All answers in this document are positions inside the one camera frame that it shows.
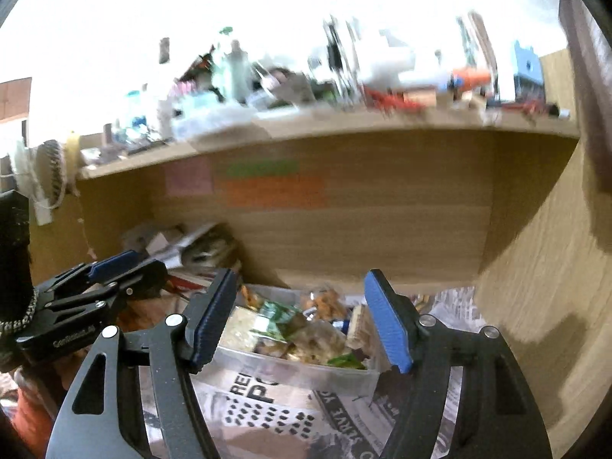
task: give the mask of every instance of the snack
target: snack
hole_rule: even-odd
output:
[[[347,346],[353,350],[362,349],[366,355],[376,352],[378,333],[367,305],[357,305],[348,327]]]
[[[269,355],[270,357],[283,358],[289,348],[290,344],[287,342],[270,340],[262,337],[259,339],[253,352],[256,354]]]
[[[329,359],[327,365],[335,368],[366,369],[352,352]]]
[[[347,308],[340,300],[340,294],[333,288],[323,288],[309,292],[302,298],[302,309],[307,311],[316,308],[313,319],[327,322],[347,317]]]
[[[345,335],[348,333],[348,327],[350,325],[350,317],[343,321],[332,321],[332,326],[337,330],[342,331]]]
[[[299,309],[279,302],[264,300],[251,333],[266,339],[285,342],[307,324]]]
[[[235,307],[225,323],[219,345],[242,352],[252,352],[258,339],[250,332],[250,329],[256,319],[257,312],[240,306]]]
[[[326,364],[347,352],[347,337],[322,320],[309,322],[291,336],[290,342],[293,346],[285,358],[310,364]]]

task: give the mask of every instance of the orange object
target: orange object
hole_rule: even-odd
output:
[[[462,82],[457,88],[460,92],[491,84],[491,72],[488,69],[475,69],[473,67],[453,69],[453,78],[461,79]]]
[[[219,181],[226,205],[242,208],[322,208],[327,204],[320,176],[290,174]]]
[[[323,319],[331,322],[335,319],[345,319],[347,317],[347,308],[341,303],[338,292],[333,288],[311,293],[310,298],[303,302],[302,307],[309,309],[316,307],[315,319]]]
[[[21,388],[17,389],[17,395],[13,427],[30,451],[44,459],[53,426],[51,417],[41,404],[30,400]]]
[[[371,98],[375,108],[382,111],[396,109],[408,112],[418,112],[424,108],[424,105],[417,101],[412,101],[402,96],[395,96],[394,94],[381,93],[380,91],[371,90],[367,86],[363,87],[363,93]]]
[[[423,105],[423,107],[435,107],[438,105],[438,94],[435,88],[406,91],[403,96],[404,100],[415,101]]]

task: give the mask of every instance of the clear plastic box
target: clear plastic box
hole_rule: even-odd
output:
[[[298,290],[270,286],[247,286],[267,299],[283,303],[298,303],[301,293]],[[218,346],[213,364],[265,381],[320,392],[333,392],[338,395],[369,398],[374,394],[383,357],[384,354],[373,357],[371,369],[346,369],[305,364]]]

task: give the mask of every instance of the pink sticky note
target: pink sticky note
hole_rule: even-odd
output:
[[[197,196],[213,193],[212,170],[205,156],[195,156],[163,166],[166,196]]]

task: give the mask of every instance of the orange cloth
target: orange cloth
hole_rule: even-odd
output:
[[[21,388],[17,390],[17,412],[13,418],[13,427],[30,451],[41,459],[47,452],[53,422],[45,408],[32,402]]]

